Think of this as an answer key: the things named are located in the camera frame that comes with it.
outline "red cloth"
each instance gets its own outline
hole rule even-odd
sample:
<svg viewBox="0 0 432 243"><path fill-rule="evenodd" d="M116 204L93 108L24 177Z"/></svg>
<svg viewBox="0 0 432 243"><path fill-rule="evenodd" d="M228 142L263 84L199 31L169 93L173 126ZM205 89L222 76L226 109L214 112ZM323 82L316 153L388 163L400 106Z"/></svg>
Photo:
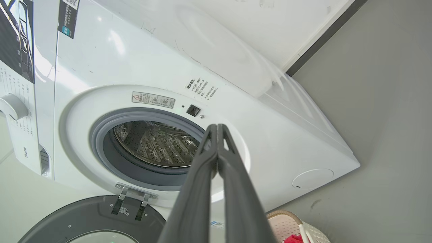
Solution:
<svg viewBox="0 0 432 243"><path fill-rule="evenodd" d="M290 237L286 238L283 243L303 243L302 236L292 234Z"/></svg>

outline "floor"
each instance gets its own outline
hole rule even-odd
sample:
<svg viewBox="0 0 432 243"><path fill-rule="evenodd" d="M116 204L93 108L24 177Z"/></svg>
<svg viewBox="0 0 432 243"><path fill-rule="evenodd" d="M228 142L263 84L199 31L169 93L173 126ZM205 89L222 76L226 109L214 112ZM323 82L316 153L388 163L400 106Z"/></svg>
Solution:
<svg viewBox="0 0 432 243"><path fill-rule="evenodd" d="M87 197L37 175L13 153L6 119L0 113L0 242L14 243L55 210Z"/></svg>
<svg viewBox="0 0 432 243"><path fill-rule="evenodd" d="M431 10L368 0L294 75L361 163L280 207L332 243L431 242Z"/></svg>

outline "qr code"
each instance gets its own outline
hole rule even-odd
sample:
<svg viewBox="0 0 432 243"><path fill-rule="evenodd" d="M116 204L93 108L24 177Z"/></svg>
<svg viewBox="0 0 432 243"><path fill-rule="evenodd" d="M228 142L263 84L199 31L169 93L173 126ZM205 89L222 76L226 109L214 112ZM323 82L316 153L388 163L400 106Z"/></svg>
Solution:
<svg viewBox="0 0 432 243"><path fill-rule="evenodd" d="M78 9L79 0L63 0L67 5L73 7L74 9Z"/></svg>
<svg viewBox="0 0 432 243"><path fill-rule="evenodd" d="M216 222L213 221L210 223L211 227L217 228L217 229L224 229L225 228L225 224L221 223L221 222Z"/></svg>
<svg viewBox="0 0 432 243"><path fill-rule="evenodd" d="M121 213L121 214L125 214L125 213L127 213L127 208L121 207L121 208L120 208L120 213Z"/></svg>

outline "stainless steel drum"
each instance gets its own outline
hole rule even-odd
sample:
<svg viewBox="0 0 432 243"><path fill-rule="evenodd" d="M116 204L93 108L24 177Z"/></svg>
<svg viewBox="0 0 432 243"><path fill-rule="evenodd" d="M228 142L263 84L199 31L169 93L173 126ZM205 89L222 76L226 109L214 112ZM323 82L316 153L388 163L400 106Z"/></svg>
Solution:
<svg viewBox="0 0 432 243"><path fill-rule="evenodd" d="M120 145L145 163L188 167L200 143L185 131L153 121L131 121L113 128Z"/></svg>

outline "warning sticker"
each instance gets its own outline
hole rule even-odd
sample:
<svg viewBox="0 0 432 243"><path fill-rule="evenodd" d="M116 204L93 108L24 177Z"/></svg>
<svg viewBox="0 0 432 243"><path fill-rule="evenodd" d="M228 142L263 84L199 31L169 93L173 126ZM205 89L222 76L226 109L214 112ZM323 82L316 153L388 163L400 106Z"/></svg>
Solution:
<svg viewBox="0 0 432 243"><path fill-rule="evenodd" d="M173 108L175 99L148 93L132 92L132 102Z"/></svg>
<svg viewBox="0 0 432 243"><path fill-rule="evenodd" d="M217 92L218 88L212 86L208 81L198 78L191 79L185 89L190 90L201 97L202 99L210 100Z"/></svg>
<svg viewBox="0 0 432 243"><path fill-rule="evenodd" d="M213 227L213 228L218 228L218 229L224 229L225 228L225 224L224 223L216 222L216 221L211 222L210 226Z"/></svg>

